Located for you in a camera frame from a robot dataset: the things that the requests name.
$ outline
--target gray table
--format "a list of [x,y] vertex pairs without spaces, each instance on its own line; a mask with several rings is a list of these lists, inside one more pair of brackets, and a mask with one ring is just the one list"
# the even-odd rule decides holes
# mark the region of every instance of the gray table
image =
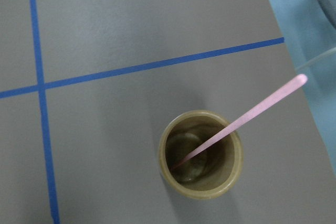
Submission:
[[0,223],[334,222],[301,90],[239,129],[228,193],[192,200],[160,176],[176,116],[232,121],[295,75],[268,0],[29,1],[0,0]]

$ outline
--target beige cup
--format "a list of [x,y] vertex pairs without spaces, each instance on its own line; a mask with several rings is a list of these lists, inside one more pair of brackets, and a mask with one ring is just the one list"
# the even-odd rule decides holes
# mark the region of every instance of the beige cup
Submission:
[[164,130],[159,146],[163,177],[180,194],[194,199],[212,199],[227,192],[243,167],[243,148],[231,133],[174,171],[176,162],[228,125],[220,115],[206,110],[183,113]]

